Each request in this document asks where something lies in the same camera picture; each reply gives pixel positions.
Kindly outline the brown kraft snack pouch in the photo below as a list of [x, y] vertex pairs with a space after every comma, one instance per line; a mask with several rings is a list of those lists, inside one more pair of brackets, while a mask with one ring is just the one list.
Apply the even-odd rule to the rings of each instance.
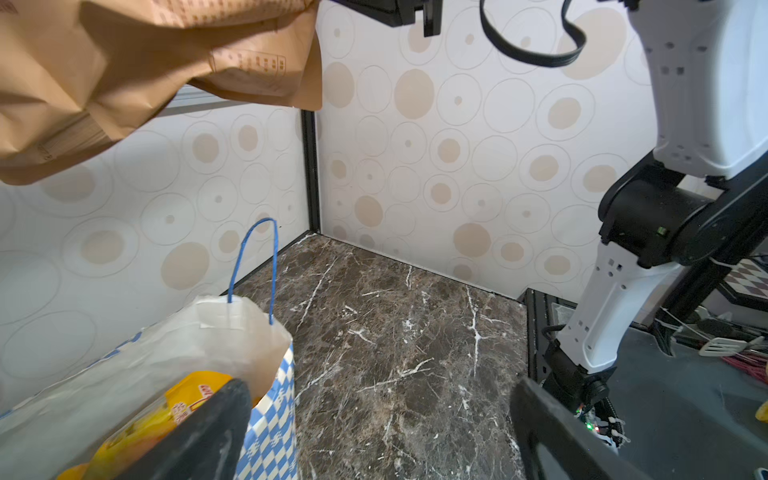
[[155, 118], [185, 85], [316, 111], [315, 1], [5, 1], [1, 179], [28, 185]]

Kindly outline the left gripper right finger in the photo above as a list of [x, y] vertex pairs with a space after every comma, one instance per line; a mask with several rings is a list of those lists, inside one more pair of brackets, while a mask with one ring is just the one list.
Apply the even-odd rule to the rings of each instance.
[[510, 418], [527, 479], [645, 479], [529, 378], [512, 390]]

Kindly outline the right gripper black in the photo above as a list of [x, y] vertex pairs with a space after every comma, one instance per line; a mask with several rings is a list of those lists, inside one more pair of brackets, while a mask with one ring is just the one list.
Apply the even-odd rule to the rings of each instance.
[[442, 28], [442, 0], [334, 0], [372, 20], [389, 27], [402, 27], [416, 23], [416, 14], [422, 13], [423, 34], [438, 36]]

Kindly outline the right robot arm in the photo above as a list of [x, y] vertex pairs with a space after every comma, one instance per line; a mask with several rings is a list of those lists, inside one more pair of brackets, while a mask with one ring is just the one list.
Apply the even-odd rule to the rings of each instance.
[[767, 227], [763, 1], [326, 1], [323, 230], [576, 316], [584, 412], [629, 325], [669, 338]]

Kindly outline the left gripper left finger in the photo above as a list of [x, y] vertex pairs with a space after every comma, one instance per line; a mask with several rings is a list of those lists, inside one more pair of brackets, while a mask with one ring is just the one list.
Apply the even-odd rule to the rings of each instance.
[[251, 412], [247, 384], [227, 382], [120, 479], [232, 479]]

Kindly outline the yellow orange snack bag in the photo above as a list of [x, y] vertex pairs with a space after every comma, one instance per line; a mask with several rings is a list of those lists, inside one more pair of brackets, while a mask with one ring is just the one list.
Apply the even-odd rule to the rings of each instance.
[[73, 466], [58, 477], [120, 479], [118, 476], [123, 471], [157, 446], [233, 379], [213, 371], [187, 375], [110, 435], [88, 462]]

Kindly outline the blue checkered paper bag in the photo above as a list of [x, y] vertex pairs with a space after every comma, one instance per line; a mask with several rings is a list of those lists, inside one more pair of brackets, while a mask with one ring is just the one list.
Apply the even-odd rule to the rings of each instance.
[[1, 418], [5, 479], [294, 479], [294, 347], [272, 309], [200, 296]]

